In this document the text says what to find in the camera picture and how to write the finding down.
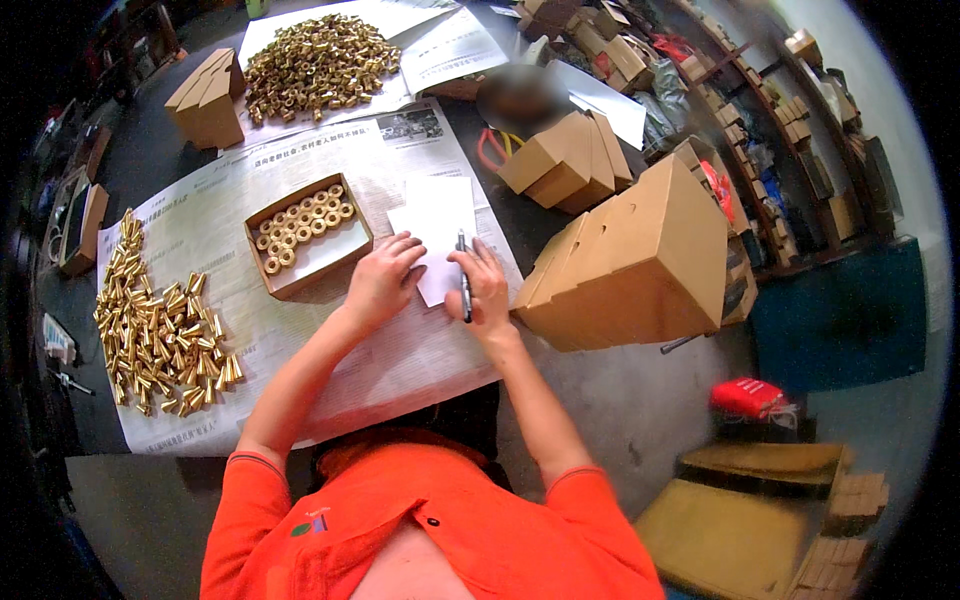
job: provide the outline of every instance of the person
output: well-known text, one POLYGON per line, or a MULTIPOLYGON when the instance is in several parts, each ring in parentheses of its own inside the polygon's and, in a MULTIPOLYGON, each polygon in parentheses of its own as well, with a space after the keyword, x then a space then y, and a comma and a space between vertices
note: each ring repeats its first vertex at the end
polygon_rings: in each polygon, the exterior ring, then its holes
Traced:
MULTIPOLYGON (((291 508, 284 476, 299 423, 337 363, 413 297, 426 253, 402 232, 362 258, 347 297, 276 374, 224 473, 201 598, 663 598, 604 471, 508 316, 507 283, 478 240, 464 326, 503 376, 545 504, 494 484, 469 448, 425 435, 367 436, 327 451, 326 477, 291 508)), ((446 310, 463 319, 459 292, 446 310)))

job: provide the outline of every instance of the shirt logo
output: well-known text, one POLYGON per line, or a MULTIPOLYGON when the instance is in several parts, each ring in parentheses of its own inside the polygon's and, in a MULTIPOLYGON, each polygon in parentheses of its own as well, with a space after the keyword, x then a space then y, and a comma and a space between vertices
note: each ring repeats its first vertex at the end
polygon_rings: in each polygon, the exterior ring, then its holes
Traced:
POLYGON ((320 515, 319 517, 313 519, 313 521, 310 523, 301 523, 300 525, 294 527, 290 532, 290 537, 296 538, 298 536, 302 536, 311 529, 313 530, 313 533, 327 531, 328 527, 326 526, 326 516, 320 515))

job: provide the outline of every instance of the table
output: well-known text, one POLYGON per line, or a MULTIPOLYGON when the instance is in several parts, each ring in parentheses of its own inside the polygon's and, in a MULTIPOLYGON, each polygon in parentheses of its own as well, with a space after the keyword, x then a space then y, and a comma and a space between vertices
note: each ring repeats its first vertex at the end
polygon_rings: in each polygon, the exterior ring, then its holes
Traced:
MULTIPOLYGON (((509 49, 507 44, 512 42, 506 39, 506 26, 513 28, 515 21, 494 14, 486 5, 471 5, 470 9, 492 30, 498 43, 509 49)), ((126 108, 116 124, 101 163, 98 182, 110 194, 104 227, 119 221, 128 207, 139 206, 167 185, 216 158, 216 149, 198 151, 182 141, 163 104, 213 49, 239 50, 242 41, 243 33, 227 37, 179 63, 165 66, 140 87, 135 102, 126 108)), ((517 196, 496 174, 487 171, 476 158, 476 141, 485 123, 474 104, 445 98, 439 101, 514 252, 517 266, 524 276, 529 275, 547 241, 573 217, 560 210, 546 210, 528 198, 517 196)), ((639 151, 622 142, 621 147, 635 175, 646 169, 639 151)), ((43 311, 49 312, 77 343, 79 366, 65 367, 64 372, 97 394, 70 393, 79 451, 88 454, 129 452, 107 374, 92 358, 102 351, 96 324, 90 317, 95 305, 95 270, 64 279, 56 269, 44 268, 34 273, 34 277, 38 317, 42 319, 43 311)))

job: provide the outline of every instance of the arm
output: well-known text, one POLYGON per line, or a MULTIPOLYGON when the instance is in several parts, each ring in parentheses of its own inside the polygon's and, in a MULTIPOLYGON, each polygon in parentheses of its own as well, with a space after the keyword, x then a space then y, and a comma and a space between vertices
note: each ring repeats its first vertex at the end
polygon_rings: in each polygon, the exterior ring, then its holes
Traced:
MULTIPOLYGON (((549 489, 565 471, 592 462, 573 421, 543 380, 510 322, 503 268, 479 239, 474 238, 473 247, 476 252, 453 252, 447 259, 459 263, 470 281, 474 317, 467 329, 503 375, 523 441, 549 489)), ((447 292, 445 300, 447 312, 462 320, 459 292, 447 292)))
POLYGON ((274 375, 247 419, 237 451, 252 451, 285 470, 299 424, 330 374, 358 343, 398 313, 426 271, 410 266, 426 248, 409 231, 387 238, 357 263, 343 306, 274 375))

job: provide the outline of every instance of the red bag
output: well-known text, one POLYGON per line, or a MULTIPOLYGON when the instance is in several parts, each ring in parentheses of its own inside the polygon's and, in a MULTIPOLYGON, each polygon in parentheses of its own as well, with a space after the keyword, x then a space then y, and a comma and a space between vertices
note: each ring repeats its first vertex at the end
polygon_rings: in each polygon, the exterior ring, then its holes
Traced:
POLYGON ((668 34, 666 36, 662 34, 651 34, 651 37, 654 40, 654 48, 657 48, 676 62, 683 62, 693 56, 693 48, 690 46, 690 42, 686 41, 686 38, 683 36, 676 34, 668 34))
POLYGON ((707 181, 710 182, 710 188, 712 188, 713 193, 716 194, 720 208, 723 209, 723 213, 727 215, 727 220, 733 223, 733 200, 731 200, 730 197, 730 180, 727 179, 726 175, 722 178, 717 177, 717 172, 713 170, 713 166, 705 160, 700 161, 700 166, 704 168, 704 173, 707 174, 707 181))
POLYGON ((740 377, 713 386, 710 408, 751 419, 766 419, 796 411, 783 396, 783 390, 751 377, 740 377))

